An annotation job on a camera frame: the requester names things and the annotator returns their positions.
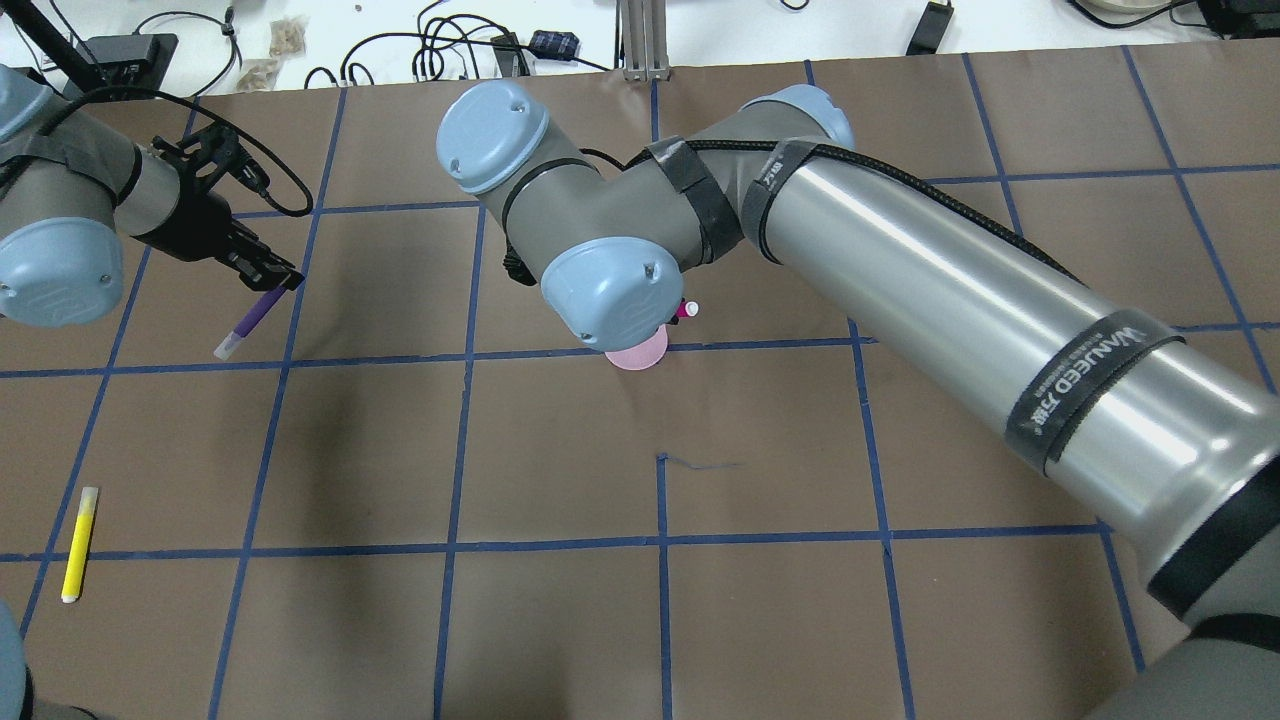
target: light blue joint cap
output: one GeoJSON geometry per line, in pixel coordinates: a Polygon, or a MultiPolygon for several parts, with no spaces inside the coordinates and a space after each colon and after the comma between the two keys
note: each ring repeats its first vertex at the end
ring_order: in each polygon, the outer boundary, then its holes
{"type": "Polygon", "coordinates": [[[27,660],[22,653],[22,635],[9,606],[0,600],[0,719],[19,717],[26,696],[27,660]]]}
{"type": "Polygon", "coordinates": [[[550,114],[515,82],[495,79],[462,94],[435,136],[435,156],[462,190],[498,187],[534,154],[550,114]]]}
{"type": "Polygon", "coordinates": [[[543,273],[543,299],[570,332],[604,352],[635,347],[676,314],[685,293],[680,265],[639,237],[575,245],[543,273]]]}
{"type": "Polygon", "coordinates": [[[0,314],[42,328],[92,323],[124,295],[120,238],[88,218],[49,218],[0,240],[0,314]]]}
{"type": "Polygon", "coordinates": [[[0,142],[17,135],[52,96],[52,88],[0,65],[0,142]]]}
{"type": "Polygon", "coordinates": [[[812,85],[792,85],[791,87],[780,90],[773,95],[756,97],[746,105],[742,105],[742,108],[765,101],[783,102],[796,108],[813,118],[813,122],[822,126],[822,131],[827,133],[827,137],[850,150],[854,149],[854,128],[849,124],[849,118],[845,117],[844,110],[837,108],[836,104],[831,101],[831,96],[823,90],[812,85]]]}

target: plastic bag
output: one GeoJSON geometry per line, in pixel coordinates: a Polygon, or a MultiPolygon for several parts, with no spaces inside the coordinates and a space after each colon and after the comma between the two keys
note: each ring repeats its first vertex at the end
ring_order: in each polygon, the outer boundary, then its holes
{"type": "Polygon", "coordinates": [[[273,58],[291,58],[307,51],[307,19],[305,17],[271,20],[273,58]]]}
{"type": "Polygon", "coordinates": [[[236,81],[236,92],[253,92],[256,90],[275,90],[275,78],[280,74],[279,58],[261,58],[257,60],[244,60],[244,72],[236,81]]]}

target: white floor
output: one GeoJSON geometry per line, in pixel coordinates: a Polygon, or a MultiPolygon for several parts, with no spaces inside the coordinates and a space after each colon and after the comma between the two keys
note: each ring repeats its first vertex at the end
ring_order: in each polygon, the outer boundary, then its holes
{"type": "MultiPolygon", "coordinates": [[[[154,13],[174,9],[221,17],[229,0],[60,0],[59,8],[83,37],[124,35],[154,13]]],[[[1202,28],[1178,27],[1169,17],[1130,29],[1105,29],[1089,24],[1065,0],[952,0],[955,17],[942,42],[943,53],[979,53],[1039,47],[1142,45],[1210,40],[1202,28]]],[[[55,26],[49,5],[36,0],[55,26]]],[[[236,27],[246,59],[265,58],[270,22],[284,17],[307,19],[305,55],[288,59],[276,78],[278,90],[302,87],[312,67],[337,72],[343,55],[361,38],[379,32],[412,32],[426,0],[234,0],[236,27]]],[[[672,65],[753,64],[799,59],[868,58],[901,55],[919,20],[925,0],[810,0],[801,12],[785,9],[778,0],[668,0],[668,44],[672,65]]],[[[447,0],[430,15],[474,13],[504,24],[527,41],[535,29],[571,31],[581,41],[580,55],[612,65],[614,4],[612,0],[447,0]]],[[[1179,10],[1184,20],[1198,22],[1194,8],[1179,10]]],[[[463,27],[475,27],[465,22],[463,27]]],[[[212,23],[170,19],[147,26],[154,32],[179,36],[179,47],[164,90],[188,95],[214,77],[227,61],[229,45],[212,23]]],[[[485,37],[479,33],[476,37],[485,37]]],[[[378,83],[411,82],[413,38],[387,38],[366,45],[353,58],[366,65],[378,83]]],[[[477,47],[481,74],[495,74],[493,54],[477,47]]],[[[460,72],[449,53],[449,76],[460,72]]],[[[13,23],[0,19],[0,61],[31,65],[31,55],[13,23]]],[[[588,72],[564,63],[539,61],[538,74],[588,72]]],[[[210,92],[232,92],[239,72],[233,70],[210,92]]],[[[60,86],[61,73],[49,73],[60,86]]]]}

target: marker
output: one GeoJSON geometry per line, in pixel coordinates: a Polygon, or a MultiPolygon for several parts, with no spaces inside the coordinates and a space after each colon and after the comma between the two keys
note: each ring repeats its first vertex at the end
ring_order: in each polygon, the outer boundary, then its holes
{"type": "Polygon", "coordinates": [[[63,579],[63,602],[79,600],[84,584],[84,562],[88,561],[88,538],[93,533],[93,511],[97,510],[97,488],[84,488],[81,492],[81,510],[76,515],[76,534],[72,536],[72,552],[67,559],[67,577],[63,579]]]}
{"type": "Polygon", "coordinates": [[[218,357],[219,360],[229,359],[232,356],[232,352],[236,352],[236,348],[239,347],[239,343],[243,342],[246,337],[248,337],[248,333],[253,332],[253,328],[256,328],[257,324],[262,322],[262,318],[266,316],[268,311],[271,310],[271,307],[275,305],[278,300],[280,300],[283,295],[284,295],[284,286],[282,284],[278,286],[275,290],[268,292],[262,297],[257,299],[257,302],[255,302],[253,306],[248,309],[248,313],[244,315],[244,318],[241,319],[239,323],[236,323],[236,329],[227,333],[227,337],[223,340],[223,343],[214,350],[214,356],[218,357]]]}

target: gray robotic arm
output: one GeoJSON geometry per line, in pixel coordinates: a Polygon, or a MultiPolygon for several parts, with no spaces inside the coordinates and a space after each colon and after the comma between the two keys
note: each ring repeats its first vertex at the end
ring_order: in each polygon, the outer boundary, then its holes
{"type": "MultiPolygon", "coordinates": [[[[123,295],[114,228],[179,260],[212,258],[255,291],[298,287],[302,274],[211,191],[230,174],[274,202],[234,129],[215,123],[142,149],[76,113],[92,96],[68,104],[0,65],[0,314],[59,327],[110,311],[123,295]]],[[[306,209],[280,210],[310,213],[303,193],[306,209]]]]}
{"type": "Polygon", "coordinates": [[[851,145],[826,94],[796,86],[605,182],[494,81],[451,108],[436,152],[584,343],[644,341],[680,273],[745,236],[1130,539],[1193,633],[1092,717],[1280,716],[1280,401],[851,145]]]}

